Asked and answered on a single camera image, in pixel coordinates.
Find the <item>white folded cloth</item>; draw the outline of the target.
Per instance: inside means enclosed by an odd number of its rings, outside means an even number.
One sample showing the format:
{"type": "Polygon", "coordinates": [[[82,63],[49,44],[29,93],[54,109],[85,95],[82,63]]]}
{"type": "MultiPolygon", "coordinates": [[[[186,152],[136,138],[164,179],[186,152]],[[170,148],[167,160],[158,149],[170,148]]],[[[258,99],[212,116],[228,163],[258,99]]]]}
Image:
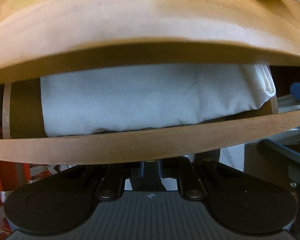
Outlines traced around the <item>white folded cloth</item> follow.
{"type": "Polygon", "coordinates": [[[49,137],[199,124],[261,108],[276,93],[264,64],[150,64],[40,79],[49,137]]]}

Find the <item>wooden drawer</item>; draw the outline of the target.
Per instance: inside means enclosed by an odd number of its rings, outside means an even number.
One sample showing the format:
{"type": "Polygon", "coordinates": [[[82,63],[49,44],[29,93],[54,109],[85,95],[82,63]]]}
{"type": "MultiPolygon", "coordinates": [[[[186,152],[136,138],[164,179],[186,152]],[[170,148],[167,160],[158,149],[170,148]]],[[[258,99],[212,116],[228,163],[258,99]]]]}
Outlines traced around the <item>wooden drawer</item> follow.
{"type": "Polygon", "coordinates": [[[155,160],[225,148],[300,126],[300,110],[260,111],[218,122],[143,131],[49,138],[43,129],[40,81],[8,83],[3,94],[0,160],[30,164],[110,164],[155,160]]]}

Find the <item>wooden nightstand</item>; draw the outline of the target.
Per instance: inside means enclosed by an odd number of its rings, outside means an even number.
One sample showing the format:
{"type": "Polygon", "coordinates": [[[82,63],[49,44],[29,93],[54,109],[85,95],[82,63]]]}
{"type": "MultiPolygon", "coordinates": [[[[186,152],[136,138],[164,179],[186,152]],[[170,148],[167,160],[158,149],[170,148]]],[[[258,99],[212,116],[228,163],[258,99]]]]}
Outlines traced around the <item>wooden nightstand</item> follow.
{"type": "Polygon", "coordinates": [[[0,84],[153,63],[300,66],[300,1],[0,0],[0,84]]]}

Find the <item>red gift bag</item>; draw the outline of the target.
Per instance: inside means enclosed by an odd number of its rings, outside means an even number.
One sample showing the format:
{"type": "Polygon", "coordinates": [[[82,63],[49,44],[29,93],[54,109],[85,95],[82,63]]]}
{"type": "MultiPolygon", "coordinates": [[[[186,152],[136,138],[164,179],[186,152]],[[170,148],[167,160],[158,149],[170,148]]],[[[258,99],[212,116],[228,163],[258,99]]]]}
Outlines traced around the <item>red gift bag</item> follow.
{"type": "Polygon", "coordinates": [[[52,173],[47,165],[14,163],[0,160],[0,205],[10,192],[37,180],[47,178],[52,173]]]}

